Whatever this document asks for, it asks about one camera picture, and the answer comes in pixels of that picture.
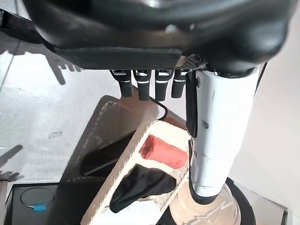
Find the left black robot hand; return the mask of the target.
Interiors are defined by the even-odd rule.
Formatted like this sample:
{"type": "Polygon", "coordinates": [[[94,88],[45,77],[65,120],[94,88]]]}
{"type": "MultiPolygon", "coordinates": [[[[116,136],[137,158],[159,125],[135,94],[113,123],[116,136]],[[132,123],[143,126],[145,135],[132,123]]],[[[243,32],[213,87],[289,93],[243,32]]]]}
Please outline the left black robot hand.
{"type": "Polygon", "coordinates": [[[282,48],[295,0],[26,0],[53,53],[84,69],[174,69],[189,56],[189,186],[213,202],[240,150],[257,66],[282,48]]]}

